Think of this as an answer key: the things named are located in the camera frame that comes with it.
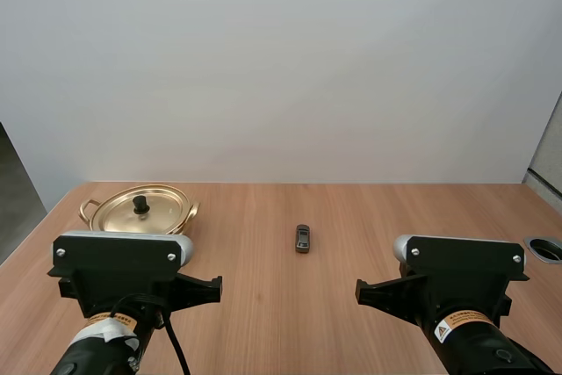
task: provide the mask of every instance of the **pot lid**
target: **pot lid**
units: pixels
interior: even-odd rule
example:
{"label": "pot lid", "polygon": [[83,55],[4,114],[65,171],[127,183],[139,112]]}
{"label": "pot lid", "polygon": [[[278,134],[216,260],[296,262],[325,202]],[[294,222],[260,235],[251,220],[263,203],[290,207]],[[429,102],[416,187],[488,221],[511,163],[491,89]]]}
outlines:
{"label": "pot lid", "polygon": [[190,201],[183,192],[163,184],[147,184],[122,191],[101,204],[92,217],[91,228],[166,234],[181,228],[189,213]]}

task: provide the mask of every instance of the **yellow warning sticker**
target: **yellow warning sticker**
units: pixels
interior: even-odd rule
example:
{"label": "yellow warning sticker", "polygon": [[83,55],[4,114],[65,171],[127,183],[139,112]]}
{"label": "yellow warning sticker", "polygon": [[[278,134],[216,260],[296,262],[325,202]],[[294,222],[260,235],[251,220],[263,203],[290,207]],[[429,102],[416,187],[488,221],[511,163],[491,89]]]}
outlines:
{"label": "yellow warning sticker", "polygon": [[487,316],[477,311],[458,311],[446,316],[437,324],[435,335],[440,343],[443,343],[447,336],[456,327],[467,324],[468,322],[485,322],[493,324]]}
{"label": "yellow warning sticker", "polygon": [[[89,327],[90,325],[105,320],[107,318],[109,318],[109,312],[102,312],[101,314],[95,314],[94,316],[88,319],[88,322],[86,322],[86,327]],[[126,327],[128,327],[131,331],[133,331],[134,328],[137,326],[137,321],[131,318],[130,316],[124,314],[115,314],[113,318],[121,322]]]}

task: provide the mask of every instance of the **pot lid knob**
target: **pot lid knob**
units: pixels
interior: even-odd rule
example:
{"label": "pot lid knob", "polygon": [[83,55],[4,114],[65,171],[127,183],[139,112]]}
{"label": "pot lid knob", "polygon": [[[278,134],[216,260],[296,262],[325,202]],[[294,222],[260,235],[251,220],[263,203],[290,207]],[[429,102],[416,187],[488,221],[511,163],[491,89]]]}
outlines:
{"label": "pot lid knob", "polygon": [[137,195],[133,198],[134,213],[135,214],[146,214],[150,207],[147,204],[147,197],[144,195]]}

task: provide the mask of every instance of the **wood grain surface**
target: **wood grain surface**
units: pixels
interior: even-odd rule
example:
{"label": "wood grain surface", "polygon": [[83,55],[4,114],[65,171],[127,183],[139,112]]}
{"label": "wood grain surface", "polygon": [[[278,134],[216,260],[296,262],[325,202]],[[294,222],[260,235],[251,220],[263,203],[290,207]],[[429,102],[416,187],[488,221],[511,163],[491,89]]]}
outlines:
{"label": "wood grain surface", "polygon": [[[133,183],[91,183],[70,192],[0,267],[0,372],[49,373],[84,324],[59,296],[50,247],[86,229],[85,199]],[[400,234],[522,243],[562,237],[562,219],[524,185],[172,184],[202,206],[182,272],[223,276],[219,304],[172,315],[195,374],[444,373],[415,326],[356,302],[355,283],[400,276]],[[312,229],[308,255],[294,251],[299,223]],[[562,266],[528,254],[528,282],[508,288],[502,331],[562,371]],[[165,332],[155,332],[143,374],[180,373]]]}

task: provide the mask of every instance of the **white wall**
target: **white wall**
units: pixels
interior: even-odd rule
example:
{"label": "white wall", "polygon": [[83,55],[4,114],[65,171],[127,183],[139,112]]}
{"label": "white wall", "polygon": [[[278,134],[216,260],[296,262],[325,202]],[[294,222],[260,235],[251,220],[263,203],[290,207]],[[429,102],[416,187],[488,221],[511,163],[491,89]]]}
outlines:
{"label": "white wall", "polygon": [[560,0],[0,0],[0,120],[89,179],[521,181]]}

